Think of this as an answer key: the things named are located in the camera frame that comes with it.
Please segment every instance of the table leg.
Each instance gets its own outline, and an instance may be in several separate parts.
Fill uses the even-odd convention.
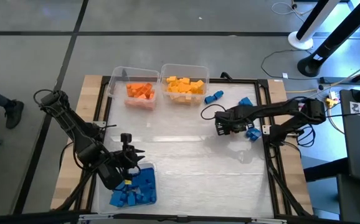
[[[307,182],[334,177],[336,174],[349,174],[348,158],[338,159],[322,165],[303,169]]]

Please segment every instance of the white lamp base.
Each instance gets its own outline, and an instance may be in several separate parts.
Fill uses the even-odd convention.
[[[313,47],[312,38],[308,39],[306,42],[300,42],[300,40],[296,38],[297,33],[298,31],[294,31],[288,36],[288,42],[290,43],[290,45],[292,45],[292,47],[299,50],[308,50]]]

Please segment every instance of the wooden table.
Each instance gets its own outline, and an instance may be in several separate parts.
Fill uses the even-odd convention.
[[[83,81],[82,90],[76,107],[76,113],[79,114],[86,122],[92,122],[94,117],[98,117],[99,121],[103,121],[105,107],[107,105],[108,97],[105,90],[102,89],[102,83],[107,82],[107,77],[101,75],[86,75]],[[287,95],[282,80],[268,80],[268,89],[270,91],[270,98],[272,103],[286,101]],[[261,89],[262,103],[265,104],[264,91]],[[97,103],[98,96],[102,96],[101,105]],[[276,116],[274,117],[276,124],[282,124],[288,120],[289,116]],[[286,141],[296,145],[295,138],[287,137]],[[300,154],[290,146],[282,146],[280,148],[282,155],[283,169],[285,173],[285,180],[287,186],[295,196],[297,201],[303,208],[313,214],[311,207],[310,196],[307,189],[305,175],[301,165]],[[55,192],[51,203],[51,208],[56,208],[61,205],[68,197],[71,191],[76,187],[79,182],[81,170],[76,166],[73,161],[72,148],[66,149],[62,167],[58,176]],[[277,187],[278,204],[281,214],[285,214],[283,206],[283,198],[279,187]],[[88,198],[89,184],[86,186],[83,193],[80,208],[86,208],[86,201]]]

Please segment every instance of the person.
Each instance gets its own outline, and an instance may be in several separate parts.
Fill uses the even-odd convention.
[[[4,116],[7,117],[6,128],[15,128],[21,121],[24,103],[19,100],[9,100],[0,94],[0,106],[6,110],[4,114]]]

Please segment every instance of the black stand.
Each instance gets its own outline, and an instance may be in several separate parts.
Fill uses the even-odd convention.
[[[360,4],[310,56],[298,62],[298,70],[307,77],[316,77],[322,64],[360,27]]]
[[[349,174],[348,158],[338,159],[332,162],[327,162],[322,165],[306,168],[305,173],[306,182],[312,182],[320,179],[334,177],[338,174]]]

